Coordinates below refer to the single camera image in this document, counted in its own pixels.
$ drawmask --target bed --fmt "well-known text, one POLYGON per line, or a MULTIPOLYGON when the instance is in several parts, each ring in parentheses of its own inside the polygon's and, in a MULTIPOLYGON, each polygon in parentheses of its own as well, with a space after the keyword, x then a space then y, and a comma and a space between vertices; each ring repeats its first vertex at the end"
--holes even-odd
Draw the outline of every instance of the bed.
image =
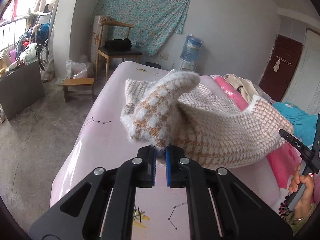
MULTIPOLYGON (((233 89, 233 87, 225 81, 222 76, 211 75, 214 82, 221 87, 228 98, 234 100, 240 110, 247 108, 248 103, 242 98, 241 94, 233 89)), ((291 103, 273 103, 273 106, 294 126, 293 135, 301 140, 305 145, 312 146, 316 133, 316 115, 308 115, 299 108, 290 107, 291 103)), ((280 197, 271 204, 271 208, 277 212, 288 194, 288 187, 291 182, 295 168, 301 162, 300 153, 289 143, 285 143, 279 149, 267 155, 267 160, 271 166, 274 176, 280 190, 280 197)), ((313 201, 318 204, 320 202, 320 176, 314 174, 314 194, 313 201)))
MULTIPOLYGON (((53 181, 50 206, 95 168, 110 170, 119 167, 136 157, 140 147, 148 145, 129 142, 120 122, 121 109, 125 105, 125 81, 129 78, 156 81, 166 74, 165 70, 130 61, 118 66, 92 106, 72 152, 53 181)), ((226 90, 212 77, 200 78, 216 96, 228 98, 226 90)), ((283 193, 267 158, 231 171, 265 203, 277 207, 283 193)), ((165 165, 161 160, 156 163, 155 187, 138 188, 135 205, 139 212, 144 212, 144 219, 141 223, 140 220, 134 221, 132 239, 190 239, 185 189, 167 187, 165 165)))

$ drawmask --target sweater cuff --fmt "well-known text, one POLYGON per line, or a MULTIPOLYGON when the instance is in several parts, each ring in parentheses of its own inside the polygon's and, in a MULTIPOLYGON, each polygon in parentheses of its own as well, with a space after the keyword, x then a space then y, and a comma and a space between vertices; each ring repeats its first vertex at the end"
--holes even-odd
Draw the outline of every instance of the sweater cuff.
POLYGON ((303 219, 301 219, 295 225, 293 224, 294 223, 294 211, 289 213, 289 215, 287 216, 285 221, 291 226, 300 226, 300 227, 302 227, 307 222, 307 220, 309 219, 309 217, 311 216, 311 214, 314 212, 315 209, 316 209, 316 204, 311 203, 311 209, 310 209, 308 215, 306 215, 303 219))

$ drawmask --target concrete floor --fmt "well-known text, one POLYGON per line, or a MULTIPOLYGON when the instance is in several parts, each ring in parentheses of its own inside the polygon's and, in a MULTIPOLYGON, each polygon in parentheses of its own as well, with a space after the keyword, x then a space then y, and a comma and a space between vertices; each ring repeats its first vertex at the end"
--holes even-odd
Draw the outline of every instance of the concrete floor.
MULTIPOLYGON (((55 82, 43 83, 44 98, 0 124, 0 195, 26 231, 49 209, 52 181, 93 104, 90 96, 65 103, 55 82)), ((100 78, 96 95, 103 85, 100 78)))

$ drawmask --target hanging cloth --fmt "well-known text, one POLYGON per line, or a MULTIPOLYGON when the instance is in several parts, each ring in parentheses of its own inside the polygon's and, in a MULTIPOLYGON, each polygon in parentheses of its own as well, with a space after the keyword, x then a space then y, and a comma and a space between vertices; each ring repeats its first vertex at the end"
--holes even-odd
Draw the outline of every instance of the hanging cloth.
POLYGON ((274 65, 274 67, 273 67, 273 70, 275 71, 275 72, 277 72, 278 71, 278 69, 279 69, 279 67, 280 67, 280 59, 276 62, 276 64, 274 65))
POLYGON ((11 10, 11 21, 17 17, 17 6, 18 6, 18 0, 13 0, 12 1, 12 10, 11 10))

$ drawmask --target plastic bag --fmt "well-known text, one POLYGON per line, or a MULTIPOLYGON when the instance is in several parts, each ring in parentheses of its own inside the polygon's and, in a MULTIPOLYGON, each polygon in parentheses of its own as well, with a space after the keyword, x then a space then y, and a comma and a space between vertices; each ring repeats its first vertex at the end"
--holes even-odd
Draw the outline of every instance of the plastic bag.
POLYGON ((87 67, 88 77, 93 77, 93 64, 89 62, 88 57, 86 55, 81 55, 79 62, 84 63, 87 67))
POLYGON ((68 60, 66 62, 67 78, 87 78, 87 67, 84 63, 73 62, 68 60))

